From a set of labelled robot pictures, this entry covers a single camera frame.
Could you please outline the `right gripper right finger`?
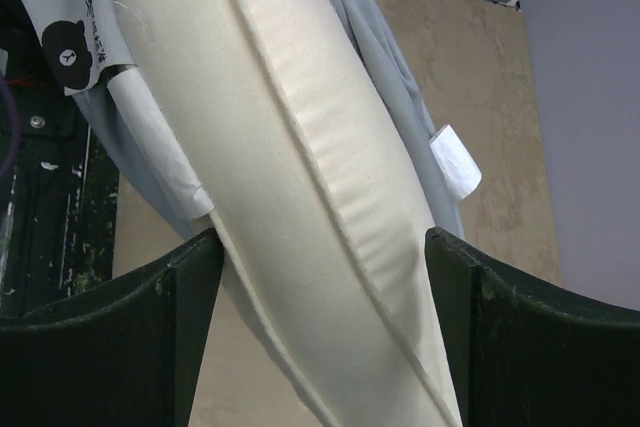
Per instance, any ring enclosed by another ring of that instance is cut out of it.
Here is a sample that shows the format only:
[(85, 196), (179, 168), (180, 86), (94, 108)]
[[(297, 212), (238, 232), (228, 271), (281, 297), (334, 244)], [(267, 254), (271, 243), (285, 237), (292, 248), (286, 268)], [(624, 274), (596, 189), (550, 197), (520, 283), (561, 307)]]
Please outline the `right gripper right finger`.
[(425, 256), (466, 426), (636, 426), (639, 314), (494, 259), (441, 228)]

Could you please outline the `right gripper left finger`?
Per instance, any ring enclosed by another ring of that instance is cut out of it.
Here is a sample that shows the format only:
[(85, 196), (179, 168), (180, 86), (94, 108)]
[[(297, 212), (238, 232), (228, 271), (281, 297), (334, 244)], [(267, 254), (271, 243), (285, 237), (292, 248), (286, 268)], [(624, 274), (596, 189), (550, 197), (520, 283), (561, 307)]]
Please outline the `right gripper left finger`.
[(2, 425), (188, 425), (222, 270), (208, 229), (89, 291), (2, 319)]

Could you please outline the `cream white pillow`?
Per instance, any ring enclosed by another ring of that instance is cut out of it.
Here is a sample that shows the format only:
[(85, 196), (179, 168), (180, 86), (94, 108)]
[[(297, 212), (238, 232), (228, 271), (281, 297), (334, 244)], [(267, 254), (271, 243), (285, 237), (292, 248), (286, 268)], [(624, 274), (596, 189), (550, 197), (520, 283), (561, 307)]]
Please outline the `cream white pillow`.
[(245, 322), (325, 426), (457, 426), (409, 154), (330, 0), (116, 0)]

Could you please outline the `grey pillowcase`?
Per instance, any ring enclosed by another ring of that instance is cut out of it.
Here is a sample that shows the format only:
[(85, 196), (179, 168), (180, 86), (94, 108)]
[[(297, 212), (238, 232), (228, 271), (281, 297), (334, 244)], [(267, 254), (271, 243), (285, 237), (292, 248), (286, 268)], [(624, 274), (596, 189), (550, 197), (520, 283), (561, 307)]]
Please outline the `grey pillowcase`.
[[(18, 3), (34, 27), (42, 30), (80, 1)], [(437, 150), (440, 133), (375, 0), (329, 1), (408, 149), (436, 224), (462, 235), (458, 204), (466, 194), (461, 176), (454, 171), (460, 165), (454, 157), (463, 152), (463, 145), (454, 143), (450, 151)], [(73, 89), (72, 97), (127, 180), (181, 236), (189, 236), (188, 210), (202, 214), (209, 201), (199, 185), (189, 181), (181, 188), (171, 187), (159, 177), (144, 158), (132, 128), (108, 98), (105, 82), (93, 79), (87, 86)]]

